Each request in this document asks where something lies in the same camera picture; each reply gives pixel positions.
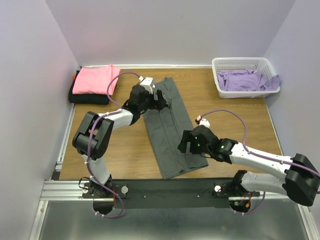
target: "folded clothes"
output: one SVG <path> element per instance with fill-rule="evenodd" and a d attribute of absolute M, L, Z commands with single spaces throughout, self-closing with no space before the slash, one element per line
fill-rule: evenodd
<path fill-rule="evenodd" d="M 109 104 L 109 98 L 104 94 L 73 94 L 73 89 L 76 81 L 78 81 L 78 75 L 80 71 L 76 71 L 75 80 L 73 81 L 70 90 L 68 99 L 72 104 L 98 104 L 98 105 L 107 105 Z"/>
<path fill-rule="evenodd" d="M 99 68 L 82 68 L 74 84 L 73 94 L 107 94 L 111 80 L 120 73 L 120 68 L 112 64 Z M 114 93 L 118 79 L 112 82 L 109 94 Z"/>
<path fill-rule="evenodd" d="M 148 110 L 143 119 L 163 179 L 207 167 L 207 159 L 178 150 L 184 130 L 194 127 L 174 80 L 166 77 L 155 84 L 157 90 L 162 90 L 167 107 Z"/>
<path fill-rule="evenodd" d="M 222 91 L 275 91 L 281 83 L 279 75 L 273 76 L 268 81 L 261 72 L 254 69 L 223 70 L 216 76 Z"/>

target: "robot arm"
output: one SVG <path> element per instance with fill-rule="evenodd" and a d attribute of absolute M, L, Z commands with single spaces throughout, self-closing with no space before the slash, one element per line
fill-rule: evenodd
<path fill-rule="evenodd" d="M 166 107 L 166 100 L 162 91 L 153 91 L 154 80 L 146 77 L 139 84 L 134 85 L 129 99 L 122 108 L 117 111 L 99 113 L 87 112 L 84 116 L 73 140 L 72 145 L 82 155 L 86 164 L 89 164 L 91 175 L 95 176 L 103 185 L 111 181 L 111 175 L 107 169 L 104 154 L 108 148 L 112 130 L 134 124 L 148 109 L 162 110 Z M 98 119 L 90 139 L 91 129 Z M 90 143 L 90 156 L 88 159 L 88 144 Z"/>
<path fill-rule="evenodd" d="M 205 119 L 197 123 L 200 125 L 192 131 L 183 132 L 181 143 L 178 146 L 181 153 L 186 153 L 187 143 L 190 143 L 189 151 L 192 154 L 208 154 L 218 162 L 245 165 L 269 173 L 238 171 L 229 189 L 222 189 L 222 192 L 218 194 L 234 190 L 273 192 L 287 195 L 298 204 L 312 206 L 320 179 L 304 169 L 284 163 L 296 163 L 316 171 L 306 156 L 301 154 L 296 154 L 295 157 L 274 155 L 250 147 L 248 147 L 248 152 L 242 143 L 228 138 L 218 139 L 209 129 L 210 124 Z M 280 162 L 270 161 L 250 154 L 250 152 L 279 159 Z"/>

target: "stack of folded clothes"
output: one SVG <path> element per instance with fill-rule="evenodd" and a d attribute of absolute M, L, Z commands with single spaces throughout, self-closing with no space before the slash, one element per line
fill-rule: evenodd
<path fill-rule="evenodd" d="M 76 71 L 75 79 L 69 90 L 69 102 L 73 104 L 107 105 L 107 87 L 111 80 L 120 73 L 120 68 L 112 64 L 99 68 L 82 68 Z M 118 79 L 109 88 L 112 96 Z"/>

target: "pink folded shirt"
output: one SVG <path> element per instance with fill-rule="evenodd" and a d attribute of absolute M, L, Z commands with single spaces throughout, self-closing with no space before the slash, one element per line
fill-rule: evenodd
<path fill-rule="evenodd" d="M 103 66 L 99 68 L 82 68 L 76 77 L 73 94 L 103 94 L 107 95 L 107 88 L 111 80 L 120 73 L 120 68 Z M 109 95 L 114 94 L 118 78 L 109 87 Z"/>

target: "metal floor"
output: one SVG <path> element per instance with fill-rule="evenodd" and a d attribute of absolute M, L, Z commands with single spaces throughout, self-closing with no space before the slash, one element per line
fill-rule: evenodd
<path fill-rule="evenodd" d="M 298 205 L 266 199 L 252 215 L 227 208 L 128 209 L 118 219 L 95 216 L 91 201 L 49 201 L 41 240 L 307 240 Z"/>

